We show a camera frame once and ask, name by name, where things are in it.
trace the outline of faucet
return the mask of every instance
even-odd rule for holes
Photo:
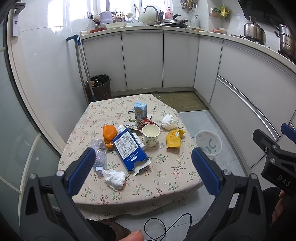
[[[158,11],[157,11],[156,7],[154,7],[154,6],[152,6],[152,5],[148,5],[148,6],[146,6],[146,7],[144,8],[144,11],[143,11],[143,12],[146,12],[146,9],[147,9],[148,7],[153,7],[153,8],[154,8],[154,10],[155,10],[155,12],[156,12],[156,22],[158,23]]]

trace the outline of metal screw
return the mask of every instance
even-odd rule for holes
[[[257,175],[254,174],[254,173],[252,173],[252,174],[251,174],[251,178],[252,178],[252,179],[257,179]]]
[[[61,177],[62,175],[64,175],[64,171],[63,170],[60,170],[60,171],[57,171],[57,173],[56,173],[56,175],[58,176],[58,177]]]
[[[228,170],[228,169],[223,170],[223,173],[224,173],[226,176],[230,176],[230,175],[231,175],[231,171]]]
[[[35,179],[36,178],[36,174],[35,173],[32,173],[30,176],[29,176],[30,179]]]

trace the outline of floral tablecloth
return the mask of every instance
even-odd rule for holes
[[[151,94],[121,97],[89,104],[71,133],[59,162],[59,169],[66,169],[77,160],[89,146],[92,139],[103,139],[102,128],[105,125],[119,126],[135,119],[133,110],[136,101],[147,104],[152,121],[160,124],[166,114],[178,116],[178,113],[159,101]],[[178,128],[186,130],[182,121]],[[161,128],[158,143],[147,147],[145,152],[151,164],[133,176],[125,169],[117,153],[108,153],[108,169],[126,173],[126,181],[121,190],[115,192],[92,169],[80,192],[73,196],[74,202],[85,218],[101,220],[120,214],[144,214],[165,204],[180,200],[199,187],[202,181],[191,162],[194,142],[189,133],[185,133],[178,149],[166,148],[168,131]]]

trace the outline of plastic water bottle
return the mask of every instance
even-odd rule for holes
[[[97,174],[107,169],[107,151],[105,149],[104,141],[101,139],[91,140],[91,147],[96,152],[96,160],[93,169]]]
[[[97,174],[100,174],[107,168],[107,155],[105,153],[102,157],[98,157],[95,160],[93,168]]]

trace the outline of door frame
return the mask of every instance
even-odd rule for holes
[[[21,34],[16,38],[12,38],[11,36],[13,11],[14,10],[10,10],[8,14],[6,40],[9,62],[16,86],[29,114],[41,133],[46,137],[54,149],[59,154],[62,154],[66,143],[61,138],[54,125],[47,117],[46,112],[40,105],[40,101],[25,64],[25,57],[22,49],[22,36]]]

